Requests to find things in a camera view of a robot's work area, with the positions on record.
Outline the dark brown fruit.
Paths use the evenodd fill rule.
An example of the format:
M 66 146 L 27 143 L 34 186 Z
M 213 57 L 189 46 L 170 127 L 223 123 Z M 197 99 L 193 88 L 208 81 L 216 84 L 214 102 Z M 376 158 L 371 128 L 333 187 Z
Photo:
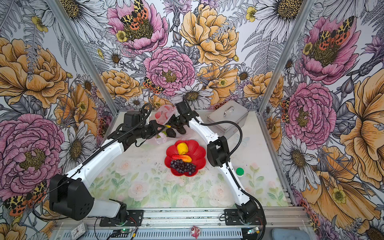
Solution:
M 175 138 L 177 136 L 177 134 L 173 128 L 167 128 L 166 135 L 168 138 Z

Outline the pink plastic bag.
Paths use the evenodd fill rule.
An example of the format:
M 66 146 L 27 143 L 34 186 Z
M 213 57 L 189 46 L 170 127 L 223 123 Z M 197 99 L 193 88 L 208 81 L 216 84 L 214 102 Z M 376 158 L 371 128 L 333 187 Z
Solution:
M 159 125 L 167 125 L 167 122 L 171 119 L 171 117 L 176 114 L 177 108 L 172 105 L 163 105 L 161 106 L 156 114 L 155 114 L 155 120 Z M 169 127 L 165 127 L 164 130 L 162 130 L 159 134 L 155 136 L 155 142 L 158 145 L 164 144 L 167 142 L 167 133 L 166 130 L 168 130 Z

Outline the yellow bell pepper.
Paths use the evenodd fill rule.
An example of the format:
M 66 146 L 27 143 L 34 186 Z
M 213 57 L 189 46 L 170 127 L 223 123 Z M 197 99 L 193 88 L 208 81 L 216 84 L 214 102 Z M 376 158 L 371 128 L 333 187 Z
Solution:
M 177 145 L 177 151 L 179 155 L 186 155 L 189 152 L 188 145 L 186 143 L 179 143 Z

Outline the red flower-shaped plate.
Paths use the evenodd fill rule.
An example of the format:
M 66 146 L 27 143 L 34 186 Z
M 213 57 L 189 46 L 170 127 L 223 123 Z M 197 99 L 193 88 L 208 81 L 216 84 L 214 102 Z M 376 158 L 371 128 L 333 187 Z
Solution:
M 172 155 L 179 155 L 177 151 L 177 145 L 179 143 L 186 143 L 189 148 L 189 152 L 187 153 L 188 156 L 192 158 L 192 164 L 196 166 L 196 172 L 192 174 L 191 176 L 185 174 L 179 174 L 176 172 L 176 170 L 173 170 L 171 168 L 171 161 L 172 161 Z M 170 146 L 166 151 L 166 157 L 165 157 L 165 166 L 171 170 L 171 173 L 175 176 L 186 176 L 186 177 L 193 177 L 195 176 L 199 170 L 202 170 L 206 166 L 206 150 L 199 145 L 199 143 L 195 140 L 189 140 L 189 141 L 177 141 L 175 144 Z

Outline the dark purple grapes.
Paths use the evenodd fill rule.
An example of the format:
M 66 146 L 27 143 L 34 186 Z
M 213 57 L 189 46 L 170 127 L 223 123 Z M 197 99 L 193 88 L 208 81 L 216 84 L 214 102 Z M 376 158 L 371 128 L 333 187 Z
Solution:
M 171 161 L 171 168 L 173 170 L 176 170 L 179 174 L 187 174 L 191 176 L 196 172 L 196 166 L 192 163 L 187 163 L 182 160 L 172 160 Z

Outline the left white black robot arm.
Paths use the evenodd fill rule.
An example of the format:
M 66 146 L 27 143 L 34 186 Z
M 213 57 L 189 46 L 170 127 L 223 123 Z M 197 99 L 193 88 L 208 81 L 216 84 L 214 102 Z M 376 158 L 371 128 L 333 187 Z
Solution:
M 124 224 L 128 220 L 126 204 L 116 200 L 95 199 L 89 189 L 96 177 L 138 139 L 151 139 L 164 129 L 165 126 L 155 120 L 135 127 L 120 124 L 84 162 L 50 180 L 50 210 L 76 221 L 87 217 L 103 217 L 113 219 L 117 225 Z

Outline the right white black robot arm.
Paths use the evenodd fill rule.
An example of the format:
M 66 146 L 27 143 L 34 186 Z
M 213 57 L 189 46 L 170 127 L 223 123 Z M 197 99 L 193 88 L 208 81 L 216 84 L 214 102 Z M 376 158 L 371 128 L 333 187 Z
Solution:
M 226 183 L 230 188 L 230 192 L 235 200 L 240 222 L 244 225 L 249 225 L 257 219 L 258 214 L 261 214 L 260 222 L 261 225 L 264 225 L 265 216 L 260 201 L 244 189 L 230 160 L 231 155 L 238 149 L 241 142 L 238 142 L 232 150 L 229 150 L 226 137 L 220 137 L 210 129 L 210 126 L 221 124 L 233 125 L 238 129 L 240 137 L 243 137 L 241 127 L 232 121 L 219 121 L 205 124 L 199 117 L 192 118 L 179 115 L 177 117 L 172 116 L 167 122 L 168 126 L 177 130 L 187 125 L 189 128 L 198 133 L 207 143 L 207 159 L 213 167 L 219 168 L 225 178 Z

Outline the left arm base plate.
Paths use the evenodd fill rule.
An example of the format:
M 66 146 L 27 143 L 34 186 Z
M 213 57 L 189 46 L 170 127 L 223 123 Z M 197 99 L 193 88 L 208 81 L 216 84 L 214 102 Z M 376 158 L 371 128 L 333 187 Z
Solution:
M 120 210 L 116 217 L 102 217 L 100 227 L 140 227 L 143 220 L 143 210 Z

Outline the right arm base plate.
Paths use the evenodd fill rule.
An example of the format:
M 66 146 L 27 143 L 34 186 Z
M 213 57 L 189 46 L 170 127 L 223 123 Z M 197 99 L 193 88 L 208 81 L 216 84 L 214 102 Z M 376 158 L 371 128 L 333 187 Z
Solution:
M 253 217 L 243 223 L 239 217 L 237 209 L 224 209 L 224 220 L 227 226 L 262 226 L 267 224 L 267 221 L 265 217 L 263 217 L 261 210 L 259 210 Z

